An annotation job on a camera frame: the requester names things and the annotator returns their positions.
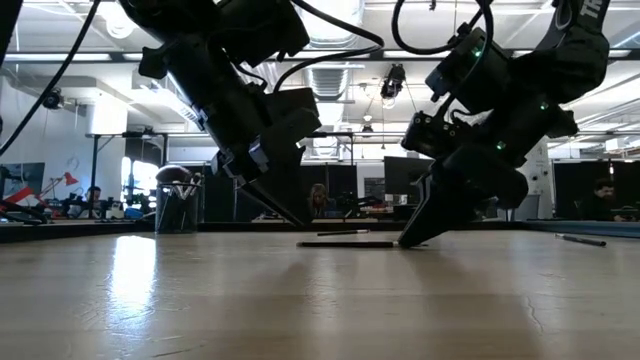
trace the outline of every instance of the dark partition wall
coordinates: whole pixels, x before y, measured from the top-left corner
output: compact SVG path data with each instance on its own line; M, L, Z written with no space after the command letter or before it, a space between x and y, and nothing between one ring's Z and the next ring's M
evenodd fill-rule
M329 165L329 197L344 193L358 194L358 174L355 166Z
M614 162L613 180L618 206L637 206L640 201L640 162Z
M213 176L209 166L187 166L193 173L204 175L202 188L202 206L205 222L233 221L233 180Z
M577 219L576 202L593 192L598 179L609 178L608 162L557 163L553 165L556 217Z
M231 179L216 177L209 166L187 167L192 172L204 173L203 207L205 222L231 222L234 220L236 194ZM357 193L355 166L313 165L300 169L302 196L308 197L314 184L324 184L329 189L329 197L336 198L345 192ZM242 191L237 193L235 220L249 222L268 211Z

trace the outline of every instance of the table surface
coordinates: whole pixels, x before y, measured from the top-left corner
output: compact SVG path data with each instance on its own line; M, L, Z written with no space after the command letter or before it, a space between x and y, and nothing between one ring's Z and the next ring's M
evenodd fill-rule
M597 248L549 233L475 231L412 251L295 247L313 239L137 234L0 245L1 357L584 360L640 352L633 240Z

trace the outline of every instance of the poster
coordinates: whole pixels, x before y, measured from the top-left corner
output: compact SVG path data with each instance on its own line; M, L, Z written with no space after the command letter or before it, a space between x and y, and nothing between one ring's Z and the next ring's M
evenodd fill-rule
M25 187L40 194L44 181L44 163L0 164L0 190L2 198L11 196Z

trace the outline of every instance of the fluorescent light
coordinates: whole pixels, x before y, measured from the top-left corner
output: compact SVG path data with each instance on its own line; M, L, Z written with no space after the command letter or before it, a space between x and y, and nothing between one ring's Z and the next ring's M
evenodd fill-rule
M315 59L317 57L320 56L325 56L325 55L333 55L333 54L339 54L339 53L343 53L344 50L334 50L334 51L310 51L310 50L304 50L304 51L300 51L299 53L295 54L294 56L290 56L289 59ZM358 56L350 56L348 57L348 59L366 59L368 58L369 55L358 55Z
M67 58L67 54L7 54L5 61L7 62L62 62ZM102 53L90 53L90 54L76 54L73 57L73 61L110 61L111 56L109 54Z
M385 58L418 58L418 59L444 59L451 52L443 51L434 55L416 55L410 52L401 51L401 50L385 50L384 57Z
M404 133L400 131L354 132L353 136L404 136Z
M315 64L306 67L307 69L320 69L320 70L347 70L347 69L364 69L364 64Z
M198 139L208 139L210 136L207 133L169 133L167 134L171 138L198 138Z
M128 61L142 61L142 53L122 54L122 57Z
M626 57L631 53L631 50L609 50L609 57L621 58Z
M619 43L613 45L613 48L617 48L617 47L623 47L624 45L626 45L626 43L631 42L633 40L635 40L635 38L637 38L638 36L640 36L640 31L638 31L637 33L629 36L628 38L620 41Z
M531 54L531 50L516 50L513 52L513 57L520 57L527 54Z

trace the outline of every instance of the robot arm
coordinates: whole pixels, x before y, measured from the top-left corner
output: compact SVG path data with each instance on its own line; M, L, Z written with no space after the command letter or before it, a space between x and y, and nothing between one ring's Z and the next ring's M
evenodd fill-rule
M400 245L418 245L473 220L474 210L491 198L503 208L519 206L528 185L515 169L543 136L575 134L573 113L559 104L604 80L609 43L602 24L608 5L609 0L556 0L549 30L533 52L511 58L492 43L466 81L461 79L477 61L486 34L467 24L458 29L451 40L455 48L426 80L432 100L450 93L470 113L490 113L473 126L453 112L451 121L441 115L446 111L414 115L402 145L436 162L431 196L414 213Z
M295 55L309 42L289 1L120 0L127 15L162 43L143 49L143 76L174 77L219 151L214 174L294 224L311 221L298 172L297 142L321 126L310 89L265 94L234 66L274 53Z

